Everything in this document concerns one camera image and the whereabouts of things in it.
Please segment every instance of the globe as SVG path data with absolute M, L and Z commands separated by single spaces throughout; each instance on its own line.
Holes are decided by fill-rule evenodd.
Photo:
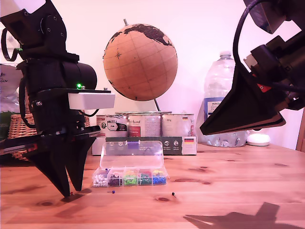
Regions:
M 176 49 L 158 28 L 125 26 L 109 40 L 103 57 L 110 84 L 123 96 L 148 101 L 165 93 L 178 67 Z

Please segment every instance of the wood grain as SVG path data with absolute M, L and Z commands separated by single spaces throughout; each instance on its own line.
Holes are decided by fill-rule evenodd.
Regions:
M 164 156 L 170 179 L 154 187 L 92 188 L 99 160 L 87 157 L 83 191 L 69 198 L 35 167 L 1 168 L 1 229 L 305 228 L 303 152 L 199 145 Z

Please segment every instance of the can label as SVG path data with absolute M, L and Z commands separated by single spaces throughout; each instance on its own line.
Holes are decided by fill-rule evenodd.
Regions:
M 129 127 L 130 137 L 141 137 L 141 127 L 140 126 L 130 126 Z
M 203 114 L 204 114 L 204 121 L 208 119 L 208 117 L 211 116 L 214 110 L 219 106 L 221 101 L 224 99 L 224 97 L 214 97 L 214 98 L 205 98 L 203 100 L 204 102 L 204 108 L 203 108 Z
M 100 136 L 125 137 L 128 135 L 127 117 L 122 115 L 99 115 L 96 124 L 101 127 Z
M 158 137 L 161 135 L 160 115 L 130 115 L 130 137 Z
M 194 115 L 164 114 L 162 136 L 194 136 Z

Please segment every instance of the box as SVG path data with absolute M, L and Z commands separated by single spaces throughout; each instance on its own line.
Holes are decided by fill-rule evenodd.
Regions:
M 197 137 L 107 137 L 106 142 L 160 141 L 164 155 L 196 155 Z
M 102 146 L 100 166 L 92 175 L 92 185 L 93 187 L 165 185 L 168 178 L 160 141 L 112 141 Z

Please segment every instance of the plastic bottle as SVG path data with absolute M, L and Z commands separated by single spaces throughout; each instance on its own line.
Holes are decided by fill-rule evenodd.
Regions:
M 196 122 L 199 143 L 206 143 L 211 146 L 237 147 L 243 146 L 246 142 L 246 131 L 204 136 L 199 129 L 231 90 L 234 68 L 235 61 L 231 58 L 231 52 L 221 52 L 220 59 L 212 64 L 205 78 L 204 100 Z

